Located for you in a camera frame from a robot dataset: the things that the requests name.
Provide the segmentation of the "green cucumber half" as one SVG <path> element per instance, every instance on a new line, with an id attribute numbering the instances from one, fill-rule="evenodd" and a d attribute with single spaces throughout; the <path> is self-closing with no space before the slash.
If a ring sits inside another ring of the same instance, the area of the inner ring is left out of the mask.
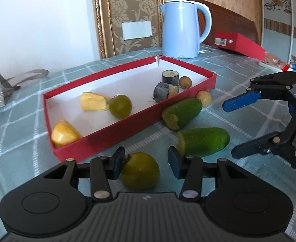
<path id="1" fill-rule="evenodd" d="M 182 156 L 205 157 L 223 150 L 230 142 L 223 128 L 192 128 L 178 133 L 177 151 Z"/>
<path id="2" fill-rule="evenodd" d="M 202 106 L 199 99 L 187 98 L 164 109 L 162 119 L 169 129 L 178 131 L 200 114 Z"/>

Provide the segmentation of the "green tomato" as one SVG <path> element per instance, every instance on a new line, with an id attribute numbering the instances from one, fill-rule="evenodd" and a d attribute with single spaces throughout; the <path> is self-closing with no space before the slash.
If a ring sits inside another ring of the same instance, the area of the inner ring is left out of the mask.
<path id="1" fill-rule="evenodd" d="M 134 190 L 148 190 L 157 185 L 160 170 L 156 160 L 144 152 L 130 155 L 121 171 L 121 181 Z"/>
<path id="2" fill-rule="evenodd" d="M 109 101 L 109 111 L 117 119 L 124 119 L 132 112 L 132 102 L 126 95 L 115 95 Z"/>

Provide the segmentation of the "brown longan outside tray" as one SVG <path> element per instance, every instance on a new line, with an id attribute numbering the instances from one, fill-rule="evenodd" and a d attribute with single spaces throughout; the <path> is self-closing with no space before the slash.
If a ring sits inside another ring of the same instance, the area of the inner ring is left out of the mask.
<path id="1" fill-rule="evenodd" d="M 196 98 L 201 101 L 203 108 L 209 106 L 212 102 L 212 96 L 208 91 L 199 91 Z"/>

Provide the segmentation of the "sliding wardrobe door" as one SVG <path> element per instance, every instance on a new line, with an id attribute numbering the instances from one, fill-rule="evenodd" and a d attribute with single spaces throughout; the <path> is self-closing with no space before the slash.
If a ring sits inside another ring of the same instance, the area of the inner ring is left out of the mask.
<path id="1" fill-rule="evenodd" d="M 280 60 L 296 65 L 296 0 L 262 0 L 261 46 Z"/>

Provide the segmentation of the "yellow fruit piece corner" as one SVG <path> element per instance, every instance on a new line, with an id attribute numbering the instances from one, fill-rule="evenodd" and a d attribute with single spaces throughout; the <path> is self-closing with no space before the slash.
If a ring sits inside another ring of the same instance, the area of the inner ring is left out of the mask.
<path id="1" fill-rule="evenodd" d="M 51 133 L 52 142 L 59 147 L 68 145 L 82 138 L 82 135 L 65 119 L 54 126 Z"/>

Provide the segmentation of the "red shallow cardboard tray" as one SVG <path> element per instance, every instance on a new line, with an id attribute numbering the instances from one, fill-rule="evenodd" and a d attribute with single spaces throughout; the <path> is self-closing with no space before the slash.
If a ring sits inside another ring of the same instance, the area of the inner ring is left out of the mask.
<path id="1" fill-rule="evenodd" d="M 153 56 L 79 78 L 44 94 L 54 155 L 82 161 L 149 127 L 168 106 L 213 89 L 216 75 Z"/>

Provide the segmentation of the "red rectangular box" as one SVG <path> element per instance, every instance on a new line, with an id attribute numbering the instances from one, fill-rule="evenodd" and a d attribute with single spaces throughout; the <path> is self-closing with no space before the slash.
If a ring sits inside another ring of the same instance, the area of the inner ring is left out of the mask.
<path id="1" fill-rule="evenodd" d="M 265 60 L 266 50 L 240 33 L 216 31 L 214 46 L 250 58 L 255 58 L 261 61 Z"/>

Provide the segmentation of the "green tomato in tray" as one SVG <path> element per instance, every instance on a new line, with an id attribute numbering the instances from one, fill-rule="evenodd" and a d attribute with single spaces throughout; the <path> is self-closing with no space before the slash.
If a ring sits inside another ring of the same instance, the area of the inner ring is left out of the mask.
<path id="1" fill-rule="evenodd" d="M 109 111 L 117 119 L 124 119 L 132 112 L 132 102 L 126 95 L 115 95 L 109 101 Z"/>

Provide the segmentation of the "yellow fruit wedge centre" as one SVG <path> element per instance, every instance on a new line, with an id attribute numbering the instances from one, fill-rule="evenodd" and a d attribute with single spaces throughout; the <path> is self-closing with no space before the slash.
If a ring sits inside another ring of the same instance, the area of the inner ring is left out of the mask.
<path id="1" fill-rule="evenodd" d="M 80 106 L 83 111 L 106 111 L 109 109 L 110 98 L 92 92 L 84 92 L 80 96 Z"/>

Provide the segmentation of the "lying dark sugarcane piece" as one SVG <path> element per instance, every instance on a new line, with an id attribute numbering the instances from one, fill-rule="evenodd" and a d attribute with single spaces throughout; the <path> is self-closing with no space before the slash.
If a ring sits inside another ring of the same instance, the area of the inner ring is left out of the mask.
<path id="1" fill-rule="evenodd" d="M 165 101 L 179 92 L 179 88 L 176 85 L 167 84 L 165 82 L 159 82 L 154 91 L 153 91 L 153 99 L 156 102 Z"/>

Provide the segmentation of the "dark wooden headboard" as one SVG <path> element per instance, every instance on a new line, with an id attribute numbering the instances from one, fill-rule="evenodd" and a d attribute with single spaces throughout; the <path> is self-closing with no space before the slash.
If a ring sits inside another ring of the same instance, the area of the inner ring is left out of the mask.
<path id="1" fill-rule="evenodd" d="M 200 2 L 207 5 L 212 15 L 212 28 L 208 37 L 204 40 L 205 45 L 214 45 L 215 32 L 225 31 L 240 33 L 248 39 L 259 44 L 258 32 L 253 21 L 239 15 L 229 9 L 216 5 L 205 0 L 187 0 Z"/>

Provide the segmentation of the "teal checkered tablecloth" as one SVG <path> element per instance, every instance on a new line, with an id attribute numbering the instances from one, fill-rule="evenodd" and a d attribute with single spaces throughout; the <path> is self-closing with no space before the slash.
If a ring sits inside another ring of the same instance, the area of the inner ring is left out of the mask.
<path id="1" fill-rule="evenodd" d="M 15 92 L 10 102 L 0 109 L 0 201 L 12 189 L 58 164 L 44 121 L 44 93 L 84 76 L 159 53 L 159 49 L 144 49 L 86 63 Z M 283 101 L 259 100 L 234 112 L 222 110 L 224 100 L 244 93 L 251 78 L 269 74 L 270 69 L 260 67 L 253 59 L 210 46 L 202 46 L 200 55 L 190 63 L 217 75 L 216 86 L 211 91 L 211 105 L 202 110 L 190 127 L 221 127 L 231 137 L 226 149 L 207 157 L 208 162 L 215 162 L 220 157 L 230 158 L 234 146 L 273 131 L 282 131 L 287 126 L 291 117 Z M 257 154 L 236 163 L 290 197 L 294 211 L 286 233 L 296 241 L 296 169 L 275 155 Z M 5 233 L 0 220 L 0 238 Z"/>

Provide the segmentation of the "brown longan in tray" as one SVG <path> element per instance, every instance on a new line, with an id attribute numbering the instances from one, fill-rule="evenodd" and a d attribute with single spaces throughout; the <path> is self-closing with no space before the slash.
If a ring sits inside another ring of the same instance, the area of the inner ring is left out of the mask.
<path id="1" fill-rule="evenodd" d="M 179 86 L 183 89 L 183 90 L 186 90 L 186 89 L 189 89 L 191 88 L 192 86 L 192 80 L 187 77 L 187 76 L 182 76 L 180 79 L 179 79 Z"/>

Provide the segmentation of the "upright dark sugarcane piece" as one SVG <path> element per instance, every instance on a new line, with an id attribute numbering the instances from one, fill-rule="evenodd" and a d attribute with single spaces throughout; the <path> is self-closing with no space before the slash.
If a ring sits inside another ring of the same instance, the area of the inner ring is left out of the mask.
<path id="1" fill-rule="evenodd" d="M 162 72 L 162 82 L 178 86 L 179 84 L 179 72 L 174 70 L 166 70 Z"/>

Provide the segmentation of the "light blue electric kettle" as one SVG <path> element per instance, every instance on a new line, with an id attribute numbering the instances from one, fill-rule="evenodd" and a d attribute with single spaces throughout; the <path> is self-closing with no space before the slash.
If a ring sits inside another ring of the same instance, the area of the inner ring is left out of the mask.
<path id="1" fill-rule="evenodd" d="M 171 0 L 159 6 L 163 16 L 162 54 L 172 58 L 195 58 L 208 37 L 212 16 L 207 5 Z"/>

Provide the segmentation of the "grey patterned gift bag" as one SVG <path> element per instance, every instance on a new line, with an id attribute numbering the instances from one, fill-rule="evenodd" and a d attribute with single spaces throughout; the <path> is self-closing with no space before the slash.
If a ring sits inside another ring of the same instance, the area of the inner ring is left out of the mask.
<path id="1" fill-rule="evenodd" d="M 8 103 L 11 95 L 19 90 L 23 83 L 43 79 L 48 75 L 49 71 L 46 69 L 34 69 L 7 79 L 0 74 L 0 108 Z"/>

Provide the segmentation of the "white wall switch panel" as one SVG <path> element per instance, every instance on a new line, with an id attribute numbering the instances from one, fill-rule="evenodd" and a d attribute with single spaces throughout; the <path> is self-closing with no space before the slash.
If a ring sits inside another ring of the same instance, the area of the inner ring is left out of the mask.
<path id="1" fill-rule="evenodd" d="M 151 21 L 123 22 L 122 37 L 125 41 L 152 37 Z"/>

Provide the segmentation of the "gold ornate picture frame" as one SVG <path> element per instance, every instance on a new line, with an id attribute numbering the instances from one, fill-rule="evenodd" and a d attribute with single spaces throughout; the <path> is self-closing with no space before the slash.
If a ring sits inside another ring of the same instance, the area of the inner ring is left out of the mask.
<path id="1" fill-rule="evenodd" d="M 164 0 L 92 0 L 101 58 L 161 45 Z M 123 23 L 150 23 L 152 35 L 126 39 Z"/>

